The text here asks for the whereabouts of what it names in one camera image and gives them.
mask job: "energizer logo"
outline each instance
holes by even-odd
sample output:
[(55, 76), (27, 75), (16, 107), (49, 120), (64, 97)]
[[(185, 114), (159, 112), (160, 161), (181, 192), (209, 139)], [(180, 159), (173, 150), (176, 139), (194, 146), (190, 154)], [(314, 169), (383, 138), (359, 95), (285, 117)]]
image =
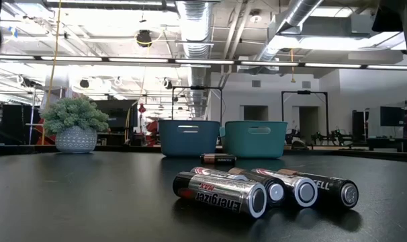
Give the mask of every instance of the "energizer logo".
[(226, 199), (226, 198), (219, 198), (218, 194), (203, 194), (203, 193), (198, 192), (196, 194), (195, 199), (197, 201), (205, 202), (207, 204), (211, 204), (214, 206), (227, 208), (234, 212), (239, 212), (240, 207), (241, 207), (240, 202), (232, 201), (232, 200)]

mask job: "plastic basket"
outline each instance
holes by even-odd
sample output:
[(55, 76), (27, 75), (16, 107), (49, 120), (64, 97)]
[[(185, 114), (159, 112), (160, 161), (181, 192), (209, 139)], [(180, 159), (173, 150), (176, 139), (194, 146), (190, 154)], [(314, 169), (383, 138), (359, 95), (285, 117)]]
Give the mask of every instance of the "plastic basket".
[(162, 154), (198, 157), (215, 153), (220, 123), (216, 121), (160, 120)]
[(242, 158), (278, 158), (283, 155), (286, 129), (287, 122), (227, 122), (223, 149)]

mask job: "table surface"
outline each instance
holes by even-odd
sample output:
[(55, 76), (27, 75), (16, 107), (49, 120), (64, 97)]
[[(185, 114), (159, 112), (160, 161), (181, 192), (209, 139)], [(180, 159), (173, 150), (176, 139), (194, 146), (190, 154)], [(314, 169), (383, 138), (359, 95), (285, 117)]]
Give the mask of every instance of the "table surface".
[(407, 241), (407, 163), (326, 155), (240, 160), (245, 169), (290, 168), (359, 187), (353, 210), (274, 208), (257, 220), (179, 200), (175, 175), (198, 165), (158, 153), (0, 157), (0, 241)]

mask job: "white textured pot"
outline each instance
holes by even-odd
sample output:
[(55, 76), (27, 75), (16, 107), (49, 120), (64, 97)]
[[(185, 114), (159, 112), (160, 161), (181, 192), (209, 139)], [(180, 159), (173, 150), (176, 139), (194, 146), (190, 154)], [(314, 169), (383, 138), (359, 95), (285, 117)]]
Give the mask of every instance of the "white textured pot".
[(56, 148), (63, 153), (88, 153), (95, 149), (96, 140), (96, 130), (74, 126), (57, 133)]

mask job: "aa battery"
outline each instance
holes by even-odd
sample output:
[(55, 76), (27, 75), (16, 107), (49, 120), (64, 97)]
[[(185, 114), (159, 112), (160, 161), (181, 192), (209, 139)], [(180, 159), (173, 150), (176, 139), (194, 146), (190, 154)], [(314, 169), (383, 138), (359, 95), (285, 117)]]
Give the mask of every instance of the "aa battery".
[(201, 162), (214, 165), (234, 165), (236, 157), (229, 154), (203, 154)]
[(180, 172), (173, 182), (175, 195), (196, 200), (235, 213), (246, 213), (254, 218), (263, 215), (266, 208), (265, 187), (253, 181)]
[(306, 208), (312, 206), (317, 200), (317, 186), (310, 178), (281, 174), (266, 169), (253, 169), (252, 171), (282, 180), (287, 188), (286, 193), (294, 198), (299, 206)]
[(235, 179), (240, 181), (248, 181), (244, 175), (233, 175), (224, 171), (218, 171), (215, 169), (208, 169), (204, 167), (195, 167), (190, 172), (200, 174), (200, 175), (210, 175), (214, 177), (226, 178), (226, 179)]
[(270, 207), (279, 206), (284, 201), (285, 184), (279, 178), (271, 177), (247, 171), (240, 168), (232, 168), (229, 173), (245, 176), (250, 182), (259, 182), (265, 189), (267, 194), (267, 205)]
[(280, 169), (278, 172), (289, 175), (299, 175), (312, 179), (318, 188), (319, 203), (352, 208), (356, 206), (357, 201), (359, 200), (359, 190), (357, 189), (356, 184), (350, 180), (314, 175), (288, 169)]

